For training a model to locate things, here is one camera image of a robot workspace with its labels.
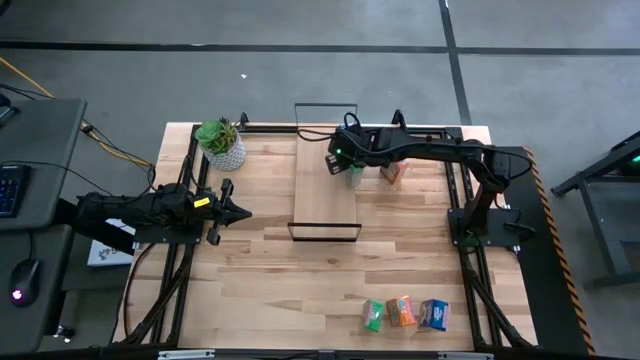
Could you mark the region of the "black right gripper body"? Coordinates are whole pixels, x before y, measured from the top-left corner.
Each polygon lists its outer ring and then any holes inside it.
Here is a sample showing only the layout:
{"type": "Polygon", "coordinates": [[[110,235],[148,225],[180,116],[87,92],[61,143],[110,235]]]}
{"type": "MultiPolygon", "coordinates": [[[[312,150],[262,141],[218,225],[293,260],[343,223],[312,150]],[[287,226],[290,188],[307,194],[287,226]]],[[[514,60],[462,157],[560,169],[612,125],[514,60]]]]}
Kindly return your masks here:
{"type": "Polygon", "coordinates": [[[331,175],[342,173],[351,167],[369,167],[366,161],[368,150],[363,146],[363,138],[339,126],[330,136],[325,163],[331,175]]]}

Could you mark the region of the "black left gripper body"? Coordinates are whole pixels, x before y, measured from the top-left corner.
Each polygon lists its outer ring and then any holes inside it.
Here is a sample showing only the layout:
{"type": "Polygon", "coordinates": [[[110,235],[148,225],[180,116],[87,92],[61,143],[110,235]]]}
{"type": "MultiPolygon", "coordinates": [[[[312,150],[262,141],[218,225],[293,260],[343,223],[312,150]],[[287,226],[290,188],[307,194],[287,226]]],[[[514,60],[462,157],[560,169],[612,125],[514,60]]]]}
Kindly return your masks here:
{"type": "Polygon", "coordinates": [[[206,240],[211,245],[218,245],[220,242],[220,227],[228,226],[231,222],[230,205],[233,184],[229,178],[224,178],[221,185],[221,195],[217,197],[213,192],[204,191],[193,202],[196,217],[213,222],[209,228],[206,240]]]}

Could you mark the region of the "green mini cereal box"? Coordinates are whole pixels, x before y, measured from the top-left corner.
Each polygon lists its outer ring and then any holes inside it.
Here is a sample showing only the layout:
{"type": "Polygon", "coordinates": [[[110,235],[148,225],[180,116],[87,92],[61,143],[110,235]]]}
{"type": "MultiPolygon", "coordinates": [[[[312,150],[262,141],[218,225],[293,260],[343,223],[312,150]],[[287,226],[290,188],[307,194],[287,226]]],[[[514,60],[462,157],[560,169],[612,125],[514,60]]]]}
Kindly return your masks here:
{"type": "Polygon", "coordinates": [[[379,332],[383,320],[385,304],[377,300],[366,300],[362,310],[362,327],[371,332],[379,332]]]}
{"type": "Polygon", "coordinates": [[[350,189],[355,189],[361,183],[363,171],[363,167],[355,165],[351,165],[347,170],[345,170],[343,175],[346,186],[350,189]]]}

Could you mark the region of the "orange mini cereal box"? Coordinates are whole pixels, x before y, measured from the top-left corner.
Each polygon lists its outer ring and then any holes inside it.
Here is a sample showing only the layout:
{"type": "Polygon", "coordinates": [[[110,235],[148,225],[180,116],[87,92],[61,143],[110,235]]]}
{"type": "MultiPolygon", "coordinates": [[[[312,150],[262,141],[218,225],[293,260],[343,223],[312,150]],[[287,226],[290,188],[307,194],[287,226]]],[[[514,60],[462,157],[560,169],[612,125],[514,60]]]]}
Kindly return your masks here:
{"type": "Polygon", "coordinates": [[[380,167],[380,174],[390,183],[395,184],[403,177],[409,167],[407,160],[392,162],[387,166],[380,167]]]}
{"type": "Polygon", "coordinates": [[[390,324],[394,327],[405,327],[416,324],[412,300],[408,295],[392,298],[386,302],[390,324]]]}

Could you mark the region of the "blue mini cereal box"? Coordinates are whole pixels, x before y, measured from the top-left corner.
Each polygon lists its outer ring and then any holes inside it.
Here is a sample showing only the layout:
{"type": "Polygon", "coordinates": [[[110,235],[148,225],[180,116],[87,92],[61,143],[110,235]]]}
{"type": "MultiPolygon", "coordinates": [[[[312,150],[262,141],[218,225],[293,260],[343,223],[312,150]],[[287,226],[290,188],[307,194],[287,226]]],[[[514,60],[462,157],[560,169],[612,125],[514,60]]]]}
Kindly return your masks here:
{"type": "Polygon", "coordinates": [[[445,332],[448,327],[449,303],[430,299],[420,304],[418,327],[445,332]]]}

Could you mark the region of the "green plant white patterned pot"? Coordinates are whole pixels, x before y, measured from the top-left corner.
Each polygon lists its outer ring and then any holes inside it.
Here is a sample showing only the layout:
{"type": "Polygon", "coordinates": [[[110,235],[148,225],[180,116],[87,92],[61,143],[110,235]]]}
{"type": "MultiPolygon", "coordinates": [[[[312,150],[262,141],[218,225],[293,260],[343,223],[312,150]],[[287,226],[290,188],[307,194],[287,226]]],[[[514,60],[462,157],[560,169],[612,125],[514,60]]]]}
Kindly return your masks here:
{"type": "Polygon", "coordinates": [[[230,172],[244,164],[246,148],[237,128],[228,118],[203,122],[194,137],[211,167],[230,172]]]}

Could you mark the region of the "white printed cardboard box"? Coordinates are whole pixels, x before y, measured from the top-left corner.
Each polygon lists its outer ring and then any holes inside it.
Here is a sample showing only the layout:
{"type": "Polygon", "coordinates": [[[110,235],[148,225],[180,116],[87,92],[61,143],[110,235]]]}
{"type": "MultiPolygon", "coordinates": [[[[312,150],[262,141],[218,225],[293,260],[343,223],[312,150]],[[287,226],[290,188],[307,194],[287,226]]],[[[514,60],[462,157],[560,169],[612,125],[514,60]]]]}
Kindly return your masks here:
{"type": "MultiPolygon", "coordinates": [[[[131,235],[136,233],[136,230],[133,227],[124,224],[120,219],[111,218],[107,219],[106,222],[131,235]]],[[[108,247],[97,240],[93,240],[91,242],[87,259],[87,265],[89,267],[130,265],[132,261],[132,255],[116,250],[113,247],[108,247]]]]}

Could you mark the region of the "grey desk top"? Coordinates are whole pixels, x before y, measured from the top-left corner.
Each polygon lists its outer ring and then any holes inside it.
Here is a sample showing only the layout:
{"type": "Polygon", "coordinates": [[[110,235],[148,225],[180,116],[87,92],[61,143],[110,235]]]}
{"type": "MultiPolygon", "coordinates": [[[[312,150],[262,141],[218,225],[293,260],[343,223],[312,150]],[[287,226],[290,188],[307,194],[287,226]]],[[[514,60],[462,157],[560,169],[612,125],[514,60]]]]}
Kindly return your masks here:
{"type": "Polygon", "coordinates": [[[82,99],[15,101],[0,126],[0,164],[31,171],[14,218],[0,218],[0,231],[49,226],[61,195],[87,102],[82,99]]]}
{"type": "Polygon", "coordinates": [[[0,355],[36,351],[57,326],[72,242],[67,225],[0,234],[0,355]],[[10,275],[29,257],[40,262],[39,293],[31,305],[16,307],[10,301],[10,275]]]}

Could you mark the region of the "black backlit keyboard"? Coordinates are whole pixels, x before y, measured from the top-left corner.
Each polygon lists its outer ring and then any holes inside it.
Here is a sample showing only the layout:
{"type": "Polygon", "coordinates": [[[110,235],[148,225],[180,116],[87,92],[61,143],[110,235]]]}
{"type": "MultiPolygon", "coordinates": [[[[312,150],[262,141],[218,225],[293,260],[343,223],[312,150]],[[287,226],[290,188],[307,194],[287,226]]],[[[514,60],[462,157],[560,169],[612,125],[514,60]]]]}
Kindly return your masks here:
{"type": "Polygon", "coordinates": [[[31,167],[3,165],[0,167],[0,218],[15,218],[26,191],[31,167]]]}

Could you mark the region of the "black computer mouse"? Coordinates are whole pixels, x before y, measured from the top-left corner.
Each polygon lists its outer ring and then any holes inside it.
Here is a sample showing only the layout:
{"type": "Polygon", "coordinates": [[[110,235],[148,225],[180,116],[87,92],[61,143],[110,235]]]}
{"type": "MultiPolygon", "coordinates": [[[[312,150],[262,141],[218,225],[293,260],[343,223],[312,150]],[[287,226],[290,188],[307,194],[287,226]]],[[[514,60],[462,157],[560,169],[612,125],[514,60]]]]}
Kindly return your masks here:
{"type": "Polygon", "coordinates": [[[27,307],[39,294],[40,261],[26,259],[18,263],[9,279],[10,302],[16,307],[27,307]]]}

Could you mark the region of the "small black device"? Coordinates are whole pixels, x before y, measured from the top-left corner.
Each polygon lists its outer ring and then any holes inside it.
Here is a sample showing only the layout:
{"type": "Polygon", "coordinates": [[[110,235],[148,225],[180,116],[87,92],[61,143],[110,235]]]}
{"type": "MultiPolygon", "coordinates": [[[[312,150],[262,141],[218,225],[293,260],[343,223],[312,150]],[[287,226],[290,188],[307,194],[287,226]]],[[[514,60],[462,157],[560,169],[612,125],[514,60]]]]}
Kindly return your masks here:
{"type": "Polygon", "coordinates": [[[4,127],[9,119],[20,112],[20,109],[14,106],[11,100],[0,93],[0,129],[4,127]]]}

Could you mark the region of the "black platform hazard striped edge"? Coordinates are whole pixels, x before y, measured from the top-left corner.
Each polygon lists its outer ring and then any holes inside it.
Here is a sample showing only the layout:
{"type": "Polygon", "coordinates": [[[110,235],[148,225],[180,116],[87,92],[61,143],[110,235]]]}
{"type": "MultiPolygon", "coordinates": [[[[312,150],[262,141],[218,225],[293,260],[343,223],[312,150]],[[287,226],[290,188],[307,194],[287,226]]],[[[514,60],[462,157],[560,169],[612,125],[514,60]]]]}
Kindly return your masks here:
{"type": "Polygon", "coordinates": [[[508,205],[521,211],[520,223],[536,231],[522,245],[518,260],[538,344],[553,352],[594,355],[577,286],[533,152],[527,147],[508,150],[524,157],[514,161],[516,172],[532,166],[526,174],[511,181],[504,196],[508,205]]]}

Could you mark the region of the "wooden shelf black metal frame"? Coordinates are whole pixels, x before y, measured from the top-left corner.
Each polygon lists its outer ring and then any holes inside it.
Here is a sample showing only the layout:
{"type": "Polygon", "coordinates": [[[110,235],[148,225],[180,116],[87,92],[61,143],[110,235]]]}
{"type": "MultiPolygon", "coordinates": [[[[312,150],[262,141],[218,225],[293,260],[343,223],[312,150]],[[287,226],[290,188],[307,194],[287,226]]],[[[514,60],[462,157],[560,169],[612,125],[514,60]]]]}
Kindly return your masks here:
{"type": "Polygon", "coordinates": [[[333,124],[296,123],[296,167],[293,220],[287,224],[295,242],[357,241],[355,191],[343,177],[331,175],[325,163],[333,124]]]}

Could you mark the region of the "black aluminium table frame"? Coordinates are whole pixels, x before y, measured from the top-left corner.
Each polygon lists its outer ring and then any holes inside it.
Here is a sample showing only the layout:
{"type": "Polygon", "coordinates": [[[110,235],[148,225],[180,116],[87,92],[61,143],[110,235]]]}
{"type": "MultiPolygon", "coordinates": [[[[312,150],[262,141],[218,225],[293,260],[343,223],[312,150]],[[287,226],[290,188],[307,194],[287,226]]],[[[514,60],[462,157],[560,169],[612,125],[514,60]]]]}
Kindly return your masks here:
{"type": "Polygon", "coordinates": [[[327,176],[326,147],[293,128],[251,124],[247,158],[231,173],[234,201],[251,217],[197,246],[184,302],[182,348],[469,350],[473,346],[457,250],[448,224],[458,166],[412,161],[400,182],[364,172],[352,191],[361,224],[354,243],[298,242],[289,223],[327,176]],[[363,305],[407,296],[450,305],[446,331],[361,325],[363,305]]]}

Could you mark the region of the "grey table black frame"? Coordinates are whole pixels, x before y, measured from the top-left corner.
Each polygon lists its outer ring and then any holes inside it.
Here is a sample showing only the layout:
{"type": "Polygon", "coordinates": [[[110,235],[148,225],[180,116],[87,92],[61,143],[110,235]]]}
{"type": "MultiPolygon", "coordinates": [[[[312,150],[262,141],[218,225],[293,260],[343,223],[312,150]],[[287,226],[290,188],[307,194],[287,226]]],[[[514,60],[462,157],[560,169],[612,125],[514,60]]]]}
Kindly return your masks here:
{"type": "Polygon", "coordinates": [[[608,274],[585,283],[590,289],[640,283],[625,252],[640,246],[640,130],[614,145],[602,159],[551,188],[560,198],[580,192],[608,274]]]}

